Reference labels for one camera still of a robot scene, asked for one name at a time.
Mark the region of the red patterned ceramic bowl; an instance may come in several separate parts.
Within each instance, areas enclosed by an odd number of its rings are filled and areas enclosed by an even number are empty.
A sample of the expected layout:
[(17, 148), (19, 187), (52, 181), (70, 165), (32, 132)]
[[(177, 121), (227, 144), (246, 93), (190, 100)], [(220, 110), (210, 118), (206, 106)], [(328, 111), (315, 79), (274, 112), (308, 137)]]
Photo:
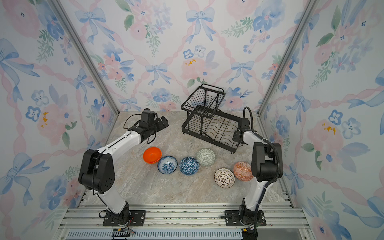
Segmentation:
[(237, 179), (243, 182), (248, 182), (253, 179), (251, 165), (246, 162), (237, 162), (233, 168), (234, 175)]

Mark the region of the orange plastic bowl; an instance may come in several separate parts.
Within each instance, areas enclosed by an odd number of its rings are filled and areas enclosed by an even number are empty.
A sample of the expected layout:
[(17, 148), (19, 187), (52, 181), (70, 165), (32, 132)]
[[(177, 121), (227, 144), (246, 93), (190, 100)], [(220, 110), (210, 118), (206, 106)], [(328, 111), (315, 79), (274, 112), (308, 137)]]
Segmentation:
[(155, 164), (161, 158), (162, 158), (162, 151), (156, 147), (148, 148), (143, 153), (143, 160), (148, 164)]

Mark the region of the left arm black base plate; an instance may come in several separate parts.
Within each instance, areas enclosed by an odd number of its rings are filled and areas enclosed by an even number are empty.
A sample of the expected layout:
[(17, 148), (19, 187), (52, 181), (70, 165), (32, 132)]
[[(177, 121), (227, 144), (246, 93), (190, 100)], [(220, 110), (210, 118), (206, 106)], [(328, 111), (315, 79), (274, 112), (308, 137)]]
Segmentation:
[(113, 214), (110, 211), (106, 211), (105, 215), (100, 215), (103, 219), (104, 227), (142, 227), (146, 219), (145, 210), (129, 210), (128, 212), (122, 212), (120, 215)]

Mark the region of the right aluminium corner post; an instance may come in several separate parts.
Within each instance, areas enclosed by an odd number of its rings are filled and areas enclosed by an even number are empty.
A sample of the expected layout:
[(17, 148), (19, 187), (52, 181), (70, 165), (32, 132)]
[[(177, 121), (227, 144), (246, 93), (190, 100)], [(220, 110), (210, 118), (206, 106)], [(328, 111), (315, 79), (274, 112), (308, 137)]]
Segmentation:
[(295, 28), (295, 31), (292, 35), (292, 38), (287, 45), (287, 48), (282, 56), (282, 61), (279, 64), (279, 67), (276, 70), (276, 73), (274, 77), (272, 78), (272, 81), (267, 89), (266, 95), (263, 98), (263, 101), (259, 107), (259, 110), (257, 111), (258, 117), (262, 117), (264, 115), (264, 112), (267, 109), (268, 102), (273, 95), (273, 92), (275, 90), (275, 87), (279, 83), (280, 77), (283, 74), (283, 71), (285, 70), (285, 67), (289, 65), (289, 61), (296, 50), (296, 47), (298, 45), (298, 41), (300, 40), (301, 36), (304, 34), (305, 28), (308, 26), (308, 23), (311, 19), (311, 17), (314, 14), (314, 11), (316, 9), (317, 4), (319, 1), (316, 0), (310, 0), (307, 2), (306, 7), (304, 8), (303, 14), (301, 18), (299, 19), (299, 23), (297, 27)]

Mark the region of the white brown lattice bowl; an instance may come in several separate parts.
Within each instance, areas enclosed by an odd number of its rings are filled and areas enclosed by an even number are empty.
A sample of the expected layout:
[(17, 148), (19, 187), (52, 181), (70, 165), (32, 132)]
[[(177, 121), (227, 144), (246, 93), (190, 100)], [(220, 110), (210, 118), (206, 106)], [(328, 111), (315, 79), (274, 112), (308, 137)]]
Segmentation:
[(216, 184), (224, 189), (231, 188), (235, 183), (235, 175), (227, 168), (218, 169), (215, 172), (214, 179)]

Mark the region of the blue geometric patterned bowl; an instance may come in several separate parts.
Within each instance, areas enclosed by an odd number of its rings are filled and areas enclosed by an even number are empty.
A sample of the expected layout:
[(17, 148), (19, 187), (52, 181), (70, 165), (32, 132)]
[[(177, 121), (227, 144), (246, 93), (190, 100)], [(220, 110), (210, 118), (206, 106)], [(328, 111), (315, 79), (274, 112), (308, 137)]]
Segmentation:
[(199, 162), (192, 157), (185, 157), (180, 161), (179, 169), (183, 175), (192, 176), (199, 170)]

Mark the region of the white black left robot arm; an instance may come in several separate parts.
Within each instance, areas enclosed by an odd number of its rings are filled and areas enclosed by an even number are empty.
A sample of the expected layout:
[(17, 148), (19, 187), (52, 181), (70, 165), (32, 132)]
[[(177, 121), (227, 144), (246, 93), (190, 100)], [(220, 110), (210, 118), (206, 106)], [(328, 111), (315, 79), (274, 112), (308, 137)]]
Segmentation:
[(169, 126), (165, 117), (150, 109), (144, 109), (141, 118), (127, 131), (97, 150), (84, 152), (78, 182), (87, 190), (96, 194), (115, 215), (121, 214), (129, 207), (115, 187), (115, 162), (133, 147), (149, 141), (151, 136)]

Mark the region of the blue floral ceramic bowl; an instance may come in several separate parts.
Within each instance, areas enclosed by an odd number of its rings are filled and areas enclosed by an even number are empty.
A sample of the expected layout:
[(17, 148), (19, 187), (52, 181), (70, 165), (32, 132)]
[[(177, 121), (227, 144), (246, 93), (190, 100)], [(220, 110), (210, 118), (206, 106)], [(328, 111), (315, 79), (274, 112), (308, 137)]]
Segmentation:
[(178, 167), (178, 161), (175, 157), (164, 156), (158, 161), (158, 170), (161, 174), (172, 174)]

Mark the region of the aluminium front rail frame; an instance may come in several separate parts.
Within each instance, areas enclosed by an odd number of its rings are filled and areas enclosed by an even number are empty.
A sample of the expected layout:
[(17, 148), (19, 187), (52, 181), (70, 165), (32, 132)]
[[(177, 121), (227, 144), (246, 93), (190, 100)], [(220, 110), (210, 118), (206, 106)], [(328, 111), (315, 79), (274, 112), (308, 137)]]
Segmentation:
[(254, 237), (245, 227), (227, 227), (221, 219), (238, 205), (216, 204), (132, 204), (131, 210), (145, 210), (142, 227), (104, 227), (101, 205), (68, 209), (54, 240), (313, 240), (314, 234), (300, 208), (291, 202), (270, 202), (262, 206), (267, 226), (257, 227)]

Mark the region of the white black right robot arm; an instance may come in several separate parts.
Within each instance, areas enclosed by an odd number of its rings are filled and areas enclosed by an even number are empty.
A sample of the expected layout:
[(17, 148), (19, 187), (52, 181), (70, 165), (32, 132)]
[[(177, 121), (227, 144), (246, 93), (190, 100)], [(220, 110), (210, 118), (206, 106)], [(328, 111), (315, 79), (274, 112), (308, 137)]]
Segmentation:
[(249, 119), (240, 118), (233, 140), (252, 147), (251, 188), (243, 199), (243, 214), (257, 214), (270, 188), (283, 175), (282, 151), (279, 144), (272, 143), (252, 129)]

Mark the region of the green patterned ceramic bowl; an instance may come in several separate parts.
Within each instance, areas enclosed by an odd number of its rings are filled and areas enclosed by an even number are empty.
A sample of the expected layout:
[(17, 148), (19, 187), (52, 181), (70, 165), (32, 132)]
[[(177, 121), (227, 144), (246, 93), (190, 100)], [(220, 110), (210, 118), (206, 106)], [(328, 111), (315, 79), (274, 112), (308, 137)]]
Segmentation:
[(216, 154), (210, 149), (201, 149), (196, 156), (200, 165), (208, 167), (214, 164), (216, 160)]

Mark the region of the left aluminium corner post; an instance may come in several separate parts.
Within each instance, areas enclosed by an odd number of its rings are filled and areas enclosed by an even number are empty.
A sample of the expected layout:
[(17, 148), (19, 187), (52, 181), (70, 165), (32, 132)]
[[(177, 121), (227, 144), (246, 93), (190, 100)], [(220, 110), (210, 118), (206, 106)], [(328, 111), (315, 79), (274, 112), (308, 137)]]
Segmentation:
[(110, 105), (112, 108), (112, 111), (115, 114), (119, 114), (120, 111), (117, 108), (117, 105), (115, 104), (111, 94), (109, 93), (107, 86), (101, 79), (101, 77), (98, 74), (97, 68), (94, 65), (91, 56), (89, 55), (88, 51), (85, 48), (85, 45), (82, 43), (81, 38), (79, 34), (77, 33), (72, 21), (70, 20), (68, 14), (66, 13), (63, 5), (61, 4), (60, 1), (53, 0), (53, 1), (48, 1), (48, 4), (52, 8), (53, 12), (57, 15), (58, 20), (62, 24), (64, 30), (66, 33), (68, 33), (69, 37), (72, 39), (74, 43), (74, 47), (76, 48), (77, 52), (79, 53), (81, 60), (84, 62), (86, 68), (89, 70), (91, 73), (94, 82), (96, 85), (99, 87), (101, 93), (104, 95), (106, 98), (107, 103)]

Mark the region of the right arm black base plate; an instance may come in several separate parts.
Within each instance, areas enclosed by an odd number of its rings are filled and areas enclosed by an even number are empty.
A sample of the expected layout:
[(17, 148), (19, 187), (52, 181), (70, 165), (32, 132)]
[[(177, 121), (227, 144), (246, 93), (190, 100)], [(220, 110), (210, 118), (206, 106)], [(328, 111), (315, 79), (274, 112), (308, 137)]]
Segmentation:
[(221, 219), (226, 221), (227, 227), (252, 227), (256, 223), (257, 227), (266, 227), (266, 217), (262, 210), (259, 210), (257, 216), (255, 211), (245, 211), (242, 214), (240, 210), (226, 210), (225, 215), (221, 216)]

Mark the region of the aluminium corner post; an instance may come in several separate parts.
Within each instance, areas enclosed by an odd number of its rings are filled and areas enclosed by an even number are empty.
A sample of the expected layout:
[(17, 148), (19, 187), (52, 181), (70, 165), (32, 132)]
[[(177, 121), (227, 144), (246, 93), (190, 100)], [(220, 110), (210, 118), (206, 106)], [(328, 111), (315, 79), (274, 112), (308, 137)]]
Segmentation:
[(76, 48), (77, 52), (79, 53), (81, 60), (84, 62), (86, 68), (89, 70), (91, 73), (94, 82), (96, 85), (99, 87), (101, 93), (104, 95), (106, 98), (107, 103), (110, 105), (112, 108), (112, 111), (115, 114), (119, 114), (120, 111), (117, 108), (117, 105), (115, 104), (111, 94), (109, 93), (107, 86), (101, 79), (101, 77), (98, 74), (97, 68), (94, 65), (91, 56), (89, 55), (88, 51), (85, 48), (85, 45), (82, 43), (81, 38), (79, 34), (77, 33), (72, 21), (70, 20), (68, 14), (66, 13), (63, 5), (61, 4), (60, 1), (53, 0), (53, 1), (48, 1), (48, 4), (52, 8), (53, 12), (57, 15), (58, 20), (62, 24), (64, 30), (66, 33), (68, 33), (69, 37), (72, 39), (74, 43), (74, 47)]
[(295, 31), (292, 35), (292, 38), (287, 45), (287, 48), (282, 56), (282, 61), (279, 64), (279, 67), (276, 70), (276, 73), (274, 77), (272, 78), (272, 81), (267, 89), (266, 95), (263, 98), (263, 101), (259, 107), (259, 110), (257, 111), (258, 117), (262, 117), (264, 115), (264, 112), (267, 109), (268, 102), (273, 95), (273, 92), (275, 90), (275, 87), (279, 83), (280, 77), (283, 74), (283, 71), (285, 70), (285, 67), (289, 65), (289, 61), (296, 50), (296, 47), (298, 45), (298, 41), (300, 40), (301, 36), (304, 34), (305, 28), (308, 26), (308, 23), (311, 19), (311, 17), (314, 14), (314, 11), (316, 9), (317, 4), (319, 1), (316, 0), (310, 0), (307, 2), (306, 7), (304, 8), (303, 14), (301, 18), (299, 19), (299, 23), (297, 27), (295, 28)]

